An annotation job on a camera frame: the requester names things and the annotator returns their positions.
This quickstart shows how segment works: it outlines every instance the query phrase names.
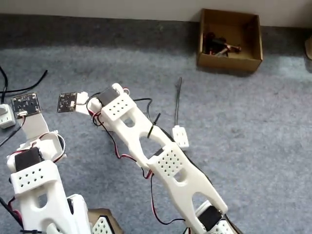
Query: red wire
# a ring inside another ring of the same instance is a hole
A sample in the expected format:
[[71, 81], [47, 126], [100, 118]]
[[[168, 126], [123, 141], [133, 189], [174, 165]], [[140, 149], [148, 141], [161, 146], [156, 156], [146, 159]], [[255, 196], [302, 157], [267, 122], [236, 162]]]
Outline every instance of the red wire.
[[17, 214], [17, 216], [19, 217], [19, 219], [22, 221], [22, 217], [21, 217], [21, 213], [18, 210], [13, 210], [12, 208], [12, 202], [15, 201], [15, 197], [12, 197], [11, 200], [9, 200], [8, 202], [8, 207]]
[[15, 201], [15, 197], [12, 197], [11, 200], [9, 200], [9, 202], [8, 202], [8, 207], [9, 207], [11, 210], [13, 209], [13, 208], [12, 208], [12, 205], [11, 205], [13, 201]]

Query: perforated panel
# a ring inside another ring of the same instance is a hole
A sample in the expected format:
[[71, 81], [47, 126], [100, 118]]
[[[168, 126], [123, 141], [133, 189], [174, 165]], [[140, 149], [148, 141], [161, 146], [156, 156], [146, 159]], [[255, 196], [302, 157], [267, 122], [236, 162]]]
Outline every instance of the perforated panel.
[[158, 166], [168, 177], [171, 177], [183, 168], [183, 163], [179, 156], [170, 150], [159, 155]]
[[115, 121], [135, 106], [136, 103], [127, 94], [121, 94], [114, 101], [103, 107], [102, 112], [104, 112], [111, 121]]
[[226, 220], [221, 220], [207, 234], [234, 234]]
[[111, 227], [105, 217], [100, 217], [93, 226], [92, 234], [113, 234]]
[[46, 160], [22, 171], [11, 174], [15, 195], [30, 191], [46, 182], [57, 181], [58, 169], [56, 165]]

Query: white connector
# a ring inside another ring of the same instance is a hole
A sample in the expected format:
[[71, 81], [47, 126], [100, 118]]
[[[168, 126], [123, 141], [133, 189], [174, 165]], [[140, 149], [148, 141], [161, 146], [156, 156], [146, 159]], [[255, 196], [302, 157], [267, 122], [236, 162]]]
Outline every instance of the white connector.
[[188, 140], [187, 135], [186, 135], [185, 128], [180, 127], [179, 125], [176, 125], [172, 129], [172, 136], [173, 136], [175, 142], [178, 144], [178, 146], [182, 150], [185, 150], [190, 146], [189, 140]]
[[15, 118], [11, 106], [0, 104], [0, 128], [8, 128], [15, 125]]

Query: black zip tie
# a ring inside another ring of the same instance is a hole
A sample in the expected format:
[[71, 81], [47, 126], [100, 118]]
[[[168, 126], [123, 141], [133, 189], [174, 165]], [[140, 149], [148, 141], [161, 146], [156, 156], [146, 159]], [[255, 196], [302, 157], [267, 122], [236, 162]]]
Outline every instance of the black zip tie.
[[156, 125], [156, 123], [157, 123], [159, 117], [160, 117], [160, 113], [158, 113], [158, 115], [157, 115], [155, 121], [153, 122], [153, 124], [152, 124], [152, 126], [151, 126], [151, 129], [150, 129], [150, 131], [148, 132], [147, 138], [150, 138], [150, 135], [151, 135], [151, 133], [152, 133], [152, 130], [153, 130], [154, 126]]
[[20, 233], [24, 234], [46, 234], [46, 232], [38, 231], [38, 230], [21, 230]]

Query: gray carpet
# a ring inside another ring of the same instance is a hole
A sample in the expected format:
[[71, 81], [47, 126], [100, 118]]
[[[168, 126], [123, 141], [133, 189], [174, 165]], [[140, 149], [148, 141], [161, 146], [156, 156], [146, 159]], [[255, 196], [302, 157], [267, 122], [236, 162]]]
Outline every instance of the gray carpet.
[[[110, 208], [127, 234], [183, 231], [181, 222], [156, 221], [149, 181], [133, 162], [115, 158], [112, 142], [89, 117], [56, 113], [59, 93], [95, 93], [120, 82], [133, 98], [152, 97], [152, 117], [161, 112], [159, 125], [170, 130], [181, 76], [179, 124], [189, 136], [188, 155], [210, 177], [233, 222], [248, 234], [312, 232], [312, 63], [303, 46], [308, 30], [262, 28], [264, 61], [248, 74], [197, 68], [196, 23], [0, 16], [0, 25], [0, 64], [10, 89], [49, 71], [34, 91], [50, 129], [66, 139], [68, 158], [58, 166], [68, 195], [83, 195], [89, 208]], [[145, 110], [146, 104], [139, 106]], [[13, 193], [5, 156], [23, 142], [20, 132], [1, 149], [5, 200]], [[144, 143], [147, 155], [158, 149]], [[178, 218], [168, 193], [154, 182], [160, 218]], [[19, 232], [3, 208], [0, 229]]]

